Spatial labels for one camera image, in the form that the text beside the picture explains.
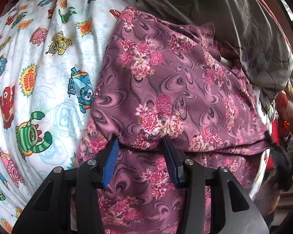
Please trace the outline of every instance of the purple floral cloth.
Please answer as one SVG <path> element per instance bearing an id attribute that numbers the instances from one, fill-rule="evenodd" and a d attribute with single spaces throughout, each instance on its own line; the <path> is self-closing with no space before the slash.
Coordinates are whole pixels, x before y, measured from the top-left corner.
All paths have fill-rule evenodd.
<path id="1" fill-rule="evenodd" d="M 130 7 L 119 17 L 77 154 L 79 166 L 113 134 L 121 143 L 111 183 L 98 191 L 106 233 L 176 232 L 184 191 L 169 180 L 158 145 L 165 135 L 201 165 L 228 166 L 251 186 L 266 128 L 237 53 L 213 37 L 213 24 L 177 26 Z"/>

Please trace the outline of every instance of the gray fabric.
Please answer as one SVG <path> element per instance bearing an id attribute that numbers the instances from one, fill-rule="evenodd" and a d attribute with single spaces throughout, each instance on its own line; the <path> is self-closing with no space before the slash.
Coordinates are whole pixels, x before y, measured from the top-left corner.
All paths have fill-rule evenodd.
<path id="1" fill-rule="evenodd" d="M 238 51 L 247 77 L 261 87 L 264 107 L 286 86 L 293 54 L 258 0 L 138 0 L 137 8 L 179 25 L 212 22 L 215 37 Z"/>

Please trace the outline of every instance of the white fabric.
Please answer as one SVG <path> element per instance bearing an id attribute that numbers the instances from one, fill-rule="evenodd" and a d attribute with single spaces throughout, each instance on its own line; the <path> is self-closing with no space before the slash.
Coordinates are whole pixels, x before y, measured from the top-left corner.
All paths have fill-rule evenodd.
<path id="1" fill-rule="evenodd" d="M 5 59 L 7 60 L 0 75 L 0 97 L 5 97 L 6 87 L 6 95 L 8 92 L 12 93 L 14 87 L 14 119 L 7 129 L 3 127 L 0 107 L 0 192 L 5 197 L 2 200 L 0 194 L 0 223 L 7 231 L 11 231 L 15 224 L 19 209 L 25 207 L 34 191 L 55 166 L 63 166 L 65 169 L 73 166 L 80 134 L 89 118 L 90 110 L 85 109 L 85 113 L 81 111 L 77 100 L 77 97 L 80 97 L 80 85 L 76 79 L 71 78 L 71 69 L 80 70 L 81 76 L 88 73 L 91 85 L 85 83 L 84 86 L 94 91 L 105 49 L 116 23 L 116 18 L 110 10 L 121 12 L 128 5 L 136 5 L 135 0 L 67 0 L 67 7 L 64 8 L 63 3 L 60 5 L 60 1 L 64 0 L 52 0 L 49 4 L 41 6 L 42 1 L 45 0 L 20 0 L 14 7 L 16 9 L 12 8 L 0 18 L 0 44 L 11 37 L 0 51 L 0 57 L 3 55 L 0 60 L 1 68 L 4 67 Z M 48 10 L 54 8 L 55 1 L 52 19 L 48 19 Z M 65 15 L 68 11 L 71 12 L 71 17 L 67 23 L 63 23 L 59 13 Z M 21 13 L 24 13 L 24 18 L 12 29 L 13 23 Z M 6 25 L 8 17 L 15 14 L 17 15 L 13 22 Z M 22 22 L 31 19 L 33 21 L 26 28 L 19 29 Z M 77 24 L 91 19 L 92 30 L 82 36 Z M 39 43 L 36 38 L 30 42 L 31 35 L 38 27 L 48 31 L 44 43 Z M 54 55 L 50 52 L 46 54 L 49 46 L 54 45 L 54 36 L 59 41 L 63 38 L 71 40 L 72 45 L 68 44 L 62 55 L 58 52 Z M 69 86 L 70 79 L 75 86 L 75 95 L 68 94 L 68 90 L 72 89 L 71 84 Z M 29 95 L 25 95 L 22 88 L 29 90 Z M 23 159 L 16 140 L 16 127 L 23 122 L 26 126 L 31 114 L 36 111 L 42 112 L 44 117 L 32 119 L 31 123 L 39 125 L 42 141 L 50 141 L 51 135 L 52 143 L 45 151 L 33 153 Z M 8 166 L 8 163 L 17 166 L 20 178 L 16 178 L 15 173 L 9 175 L 7 168 L 10 170 L 11 166 Z"/>

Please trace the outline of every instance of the metal screw head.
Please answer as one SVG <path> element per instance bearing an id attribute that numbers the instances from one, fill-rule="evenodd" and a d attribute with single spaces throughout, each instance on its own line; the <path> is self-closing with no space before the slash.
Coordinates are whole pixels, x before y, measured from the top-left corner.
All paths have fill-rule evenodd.
<path id="1" fill-rule="evenodd" d="M 53 169 L 53 171 L 54 171 L 55 173 L 60 173 L 60 172 L 62 171 L 62 167 L 57 166 L 57 167 L 55 167 L 55 168 Z"/>
<path id="2" fill-rule="evenodd" d="M 95 165 L 96 164 L 96 160 L 95 159 L 90 159 L 90 160 L 88 160 L 87 164 L 89 164 L 89 165 Z"/>
<path id="3" fill-rule="evenodd" d="M 193 165 L 194 164 L 194 161 L 192 159 L 186 159 L 185 160 L 185 164 L 186 165 Z"/>
<path id="4" fill-rule="evenodd" d="M 221 167 L 219 167 L 219 170 L 223 173 L 226 173 L 228 171 L 228 168 L 222 165 Z"/>

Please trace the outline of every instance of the red cartoon monster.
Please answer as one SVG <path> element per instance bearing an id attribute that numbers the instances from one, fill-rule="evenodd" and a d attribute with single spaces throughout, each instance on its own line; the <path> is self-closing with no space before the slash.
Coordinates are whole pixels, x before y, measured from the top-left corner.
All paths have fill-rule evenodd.
<path id="1" fill-rule="evenodd" d="M 3 98 L 0 97 L 1 114 L 3 118 L 3 127 L 8 129 L 14 119 L 14 88 L 6 87 L 3 91 Z"/>
<path id="2" fill-rule="evenodd" d="M 5 22 L 5 25 L 10 25 L 13 22 L 16 15 L 17 15 L 17 13 L 13 16 L 8 17 L 8 19 Z"/>
<path id="3" fill-rule="evenodd" d="M 119 16 L 121 15 L 121 12 L 119 12 L 118 10 L 110 10 L 110 12 L 113 14 L 113 16 L 118 19 Z"/>

